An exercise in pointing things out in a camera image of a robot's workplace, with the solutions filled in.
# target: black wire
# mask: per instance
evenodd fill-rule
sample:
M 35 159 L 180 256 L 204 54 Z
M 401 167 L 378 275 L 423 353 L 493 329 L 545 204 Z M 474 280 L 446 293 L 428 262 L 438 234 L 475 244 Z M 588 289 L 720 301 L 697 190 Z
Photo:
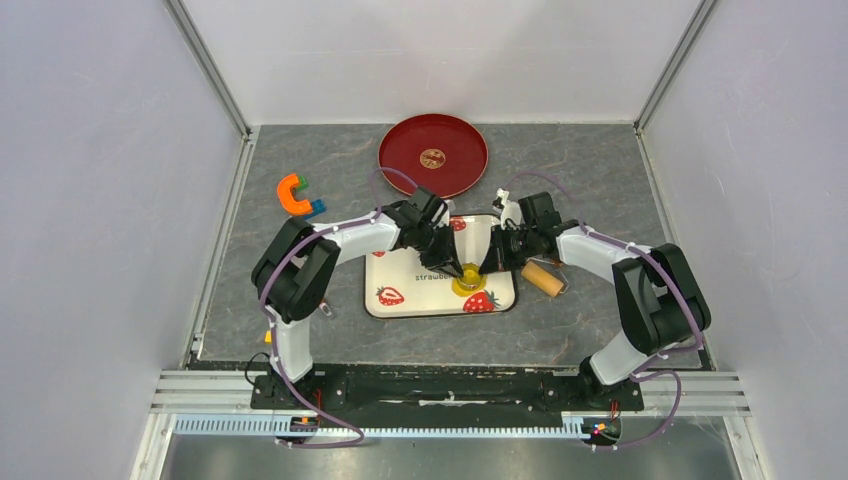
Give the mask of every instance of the black wire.
M 265 352 L 259 352 L 255 353 L 252 357 L 250 357 L 250 360 L 248 360 L 247 364 L 244 366 L 244 379 L 247 380 L 247 383 L 254 387 L 256 386 L 256 383 L 250 381 L 250 378 L 247 376 L 247 371 L 250 370 L 250 366 L 253 365 L 253 361 L 256 360 L 256 357 L 258 357 L 259 355 L 265 355 L 265 358 L 271 360 L 271 355 L 268 355 Z

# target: marble table surface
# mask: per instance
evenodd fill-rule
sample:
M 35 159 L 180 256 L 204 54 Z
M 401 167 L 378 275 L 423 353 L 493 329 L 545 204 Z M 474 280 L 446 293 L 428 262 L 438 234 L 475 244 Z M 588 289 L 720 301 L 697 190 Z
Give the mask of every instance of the marble table surface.
M 267 351 L 267 323 L 257 310 L 250 272 L 288 215 L 276 186 L 292 172 L 307 178 L 303 192 L 321 198 L 317 222 L 360 216 L 374 206 L 367 178 L 388 125 L 263 126 L 209 310 L 200 360 L 247 360 Z M 514 173 L 541 170 L 558 177 L 601 232 L 646 245 L 663 232 L 632 127 L 628 125 L 477 125 L 489 146 L 489 168 L 455 199 L 457 214 L 488 213 L 499 186 Z M 552 192 L 563 218 L 575 210 L 542 180 L 511 188 L 525 196 Z M 402 198 L 378 182 L 382 203 Z M 568 291 L 551 299 L 518 279 L 514 309 L 498 315 L 378 320 L 363 306 L 363 259 L 336 268 L 326 297 L 334 315 L 312 323 L 316 362 L 576 365 L 619 330 L 613 288 L 566 268 Z M 691 355 L 669 361 L 699 367 Z

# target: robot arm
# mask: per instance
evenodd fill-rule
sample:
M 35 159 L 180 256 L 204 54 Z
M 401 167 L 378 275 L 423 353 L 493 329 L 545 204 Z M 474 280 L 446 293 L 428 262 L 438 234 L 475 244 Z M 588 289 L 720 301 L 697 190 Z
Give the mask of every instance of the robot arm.
M 581 363 L 587 395 L 615 389 L 651 355 L 692 336 L 677 301 L 663 291 L 665 283 L 639 255 L 592 236 L 594 229 L 581 227 L 576 220 L 563 222 L 546 192 L 520 199 L 517 208 L 508 197 L 508 192 L 499 191 L 494 202 L 502 212 L 502 222 L 492 227 L 480 274 L 517 270 L 530 257 L 543 255 L 583 268 L 615 287 L 622 330 Z M 648 253 L 669 274 L 699 329 L 709 327 L 709 309 L 680 248 L 673 244 L 633 246 Z
M 285 374 L 292 381 L 312 368 L 309 351 L 309 322 L 327 291 L 336 265 L 376 251 L 414 248 L 421 264 L 434 272 L 459 277 L 462 265 L 456 253 L 447 204 L 425 188 L 418 188 L 408 200 L 373 213 L 336 224 L 311 225 L 292 217 L 283 224 L 251 274 L 262 292 L 283 258 L 315 232 L 328 233 L 313 240 L 286 265 L 271 285 L 265 309 L 274 318 L 277 351 L 283 357 Z M 342 223 L 361 225 L 341 229 Z

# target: orange curved block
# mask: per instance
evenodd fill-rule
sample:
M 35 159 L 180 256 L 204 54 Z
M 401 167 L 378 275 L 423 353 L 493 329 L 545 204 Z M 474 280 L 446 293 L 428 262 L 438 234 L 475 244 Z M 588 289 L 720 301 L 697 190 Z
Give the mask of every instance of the orange curved block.
M 300 185 L 300 179 L 296 173 L 280 180 L 277 185 L 277 197 L 283 208 L 291 215 L 307 215 L 312 213 L 312 204 L 309 200 L 296 200 L 294 198 L 294 189 Z

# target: yellow object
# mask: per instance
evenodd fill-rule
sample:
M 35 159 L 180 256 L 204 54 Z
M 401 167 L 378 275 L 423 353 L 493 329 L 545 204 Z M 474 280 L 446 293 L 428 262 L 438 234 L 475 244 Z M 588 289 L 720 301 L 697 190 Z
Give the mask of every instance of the yellow object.
M 548 273 L 535 262 L 527 262 L 527 265 L 521 270 L 521 276 L 552 297 L 556 297 L 565 291 L 565 284 L 562 281 Z
M 465 263 L 462 265 L 462 278 L 454 278 L 451 283 L 451 290 L 460 297 L 470 297 L 471 295 L 483 290 L 486 286 L 486 276 L 477 273 L 480 267 L 473 263 Z

